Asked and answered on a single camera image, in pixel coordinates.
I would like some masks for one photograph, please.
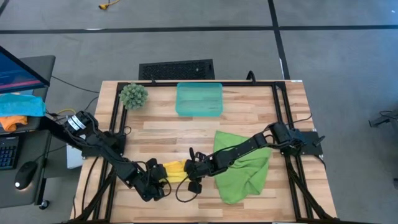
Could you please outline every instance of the computer mouse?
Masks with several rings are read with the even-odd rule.
[[[15,176],[15,187],[18,190],[25,189],[33,179],[37,169],[37,163],[29,161],[24,163]]]

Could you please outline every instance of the wooden table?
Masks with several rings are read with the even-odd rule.
[[[107,131],[116,94],[116,81],[105,81],[101,87],[95,118],[102,131]],[[302,82],[286,81],[287,93],[294,120],[310,116],[307,97]],[[188,159],[189,147],[195,151],[211,153],[216,130],[251,137],[269,123],[277,121],[272,91],[267,86],[226,86],[223,88],[223,114],[219,118],[179,117],[175,112],[175,87],[147,87],[148,102],[137,111],[129,111],[126,126],[132,128],[127,136],[126,157],[135,161],[156,158],[159,163]],[[279,97],[282,112],[283,100]],[[120,121],[119,105],[117,121]],[[295,123],[304,130],[314,128],[312,120]],[[93,158],[87,159],[81,170],[76,192],[77,215],[81,212],[81,198]],[[302,156],[308,189],[327,213],[336,216],[328,180],[323,164],[313,156]],[[94,166],[88,184],[85,206],[97,191],[102,159]],[[172,194],[158,202],[144,202],[134,189],[128,189],[120,180],[116,183],[111,222],[266,222],[294,221],[294,211],[284,158],[274,151],[269,161],[269,171],[264,190],[234,205],[221,201],[214,178],[203,179],[203,190],[197,199],[180,203],[175,198],[177,184],[172,184]],[[184,183],[178,191],[181,199],[192,196]],[[104,217],[105,193],[100,218]],[[303,217],[302,194],[298,190]]]

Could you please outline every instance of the gray carpet floor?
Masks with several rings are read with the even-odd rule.
[[[398,24],[394,0],[275,0],[280,26]],[[267,1],[135,0],[100,11],[100,0],[10,0],[0,30],[178,26],[270,26]],[[303,80],[323,141],[337,214],[396,223],[398,132],[370,128],[381,110],[398,109],[398,30],[282,31],[291,79]],[[137,80],[140,63],[212,58],[217,79],[281,79],[273,31],[120,34],[0,34],[17,57],[55,55],[53,75],[99,90],[103,80]],[[96,95],[51,81],[50,111],[81,110]],[[95,103],[91,106],[94,112]],[[65,157],[65,152],[54,153]],[[51,206],[0,209],[1,223],[56,223],[72,209],[79,170],[48,181]]]

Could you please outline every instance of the blue cloth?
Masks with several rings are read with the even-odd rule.
[[[0,95],[0,117],[44,116],[45,104],[39,96],[3,94]]]

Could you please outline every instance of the green plant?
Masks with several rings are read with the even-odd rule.
[[[127,110],[135,110],[145,105],[148,91],[142,85],[131,83],[123,87],[119,97]]]

